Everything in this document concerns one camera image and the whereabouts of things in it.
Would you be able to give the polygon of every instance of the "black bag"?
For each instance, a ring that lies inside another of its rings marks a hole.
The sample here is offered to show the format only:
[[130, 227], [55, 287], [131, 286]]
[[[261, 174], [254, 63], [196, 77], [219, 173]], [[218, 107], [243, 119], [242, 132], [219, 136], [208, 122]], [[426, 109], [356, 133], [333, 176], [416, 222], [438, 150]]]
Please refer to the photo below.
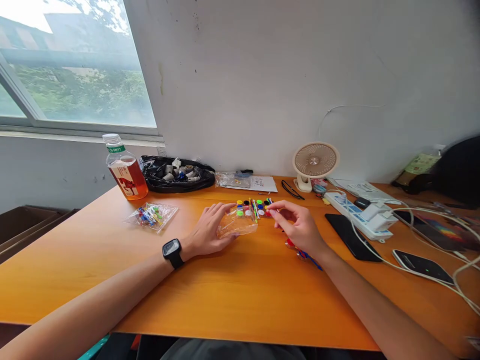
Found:
[[432, 188], [458, 202], [480, 206], [480, 136], [450, 147], [435, 164]]
[[163, 156], [146, 156], [140, 157], [140, 169], [145, 177], [148, 189], [156, 193], [188, 193], [195, 190], [211, 187], [215, 183], [215, 172], [213, 167], [202, 163], [180, 159], [181, 165], [192, 165], [200, 180], [189, 182], [186, 177], [180, 180], [166, 181], [162, 178], [165, 176], [165, 167], [171, 165], [175, 160], [174, 157]]

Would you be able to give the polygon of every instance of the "black plastic bag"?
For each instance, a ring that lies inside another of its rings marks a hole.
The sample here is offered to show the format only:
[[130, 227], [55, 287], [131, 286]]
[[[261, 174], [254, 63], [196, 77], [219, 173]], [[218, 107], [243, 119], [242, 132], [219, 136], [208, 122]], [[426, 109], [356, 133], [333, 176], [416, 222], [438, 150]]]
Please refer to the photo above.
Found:
[[163, 180], [165, 167], [171, 165], [174, 157], [146, 156], [140, 157], [140, 169], [145, 177], [148, 189], [156, 193], [188, 193], [195, 190], [211, 187], [215, 183], [215, 172], [213, 167], [204, 165], [197, 161], [179, 159], [181, 166], [192, 165], [193, 169], [200, 176], [200, 180], [189, 182], [186, 177], [183, 179]]

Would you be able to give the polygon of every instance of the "small plastic bag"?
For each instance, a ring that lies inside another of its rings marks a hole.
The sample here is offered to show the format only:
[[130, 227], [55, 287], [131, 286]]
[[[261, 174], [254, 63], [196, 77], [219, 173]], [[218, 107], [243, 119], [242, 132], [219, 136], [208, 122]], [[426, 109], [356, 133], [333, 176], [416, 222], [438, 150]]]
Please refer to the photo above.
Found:
[[240, 171], [215, 173], [215, 187], [234, 187], [248, 189], [250, 188], [251, 183], [251, 173], [242, 173]]
[[230, 235], [245, 235], [257, 231], [259, 224], [255, 221], [251, 206], [232, 207], [220, 221], [216, 234], [218, 238]]
[[146, 202], [123, 222], [149, 227], [158, 234], [179, 208], [162, 203]]

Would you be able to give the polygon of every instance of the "person's left hand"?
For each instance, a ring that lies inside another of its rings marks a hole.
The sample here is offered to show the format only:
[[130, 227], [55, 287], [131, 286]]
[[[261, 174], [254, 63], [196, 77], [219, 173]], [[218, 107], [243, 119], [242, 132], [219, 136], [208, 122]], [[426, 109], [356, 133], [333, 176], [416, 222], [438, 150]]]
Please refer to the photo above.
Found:
[[203, 209], [195, 228], [190, 235], [180, 240], [180, 256], [184, 262], [197, 255], [208, 255], [223, 250], [237, 238], [237, 235], [218, 238], [217, 229], [224, 215], [235, 203], [213, 204]]

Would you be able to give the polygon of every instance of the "wooden desk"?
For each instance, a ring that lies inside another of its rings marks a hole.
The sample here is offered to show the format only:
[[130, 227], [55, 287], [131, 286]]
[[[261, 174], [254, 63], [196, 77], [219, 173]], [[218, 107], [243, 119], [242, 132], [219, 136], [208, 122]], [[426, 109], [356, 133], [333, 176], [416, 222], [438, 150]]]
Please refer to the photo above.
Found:
[[[323, 238], [343, 259], [454, 354], [470, 355], [472, 348], [464, 336], [479, 336], [480, 321], [460, 297], [386, 264], [354, 259], [324, 217], [337, 211], [313, 193], [306, 194], [305, 201], [296, 200], [282, 189], [281, 178], [275, 180], [279, 192], [271, 194], [274, 201], [287, 199], [309, 207]], [[204, 207], [249, 196], [259, 197], [253, 191], [210, 187], [186, 194], [151, 192], [146, 199], [128, 202], [113, 188], [0, 265], [0, 322], [35, 323], [159, 252], [172, 238], [186, 236]], [[145, 200], [180, 208], [162, 235], [122, 223]], [[386, 244], [372, 243], [390, 262], [394, 262], [392, 249], [399, 249], [428, 257], [449, 273], [462, 264], [414, 239], [401, 223], [392, 232], [395, 235]], [[378, 350], [328, 276], [313, 264], [299, 261], [284, 246], [285, 239], [285, 234], [274, 229], [273, 220], [259, 220], [256, 233], [239, 237], [221, 256], [196, 258], [169, 276], [116, 330]], [[477, 302], [479, 280], [480, 272], [471, 269], [460, 277], [464, 292]]]

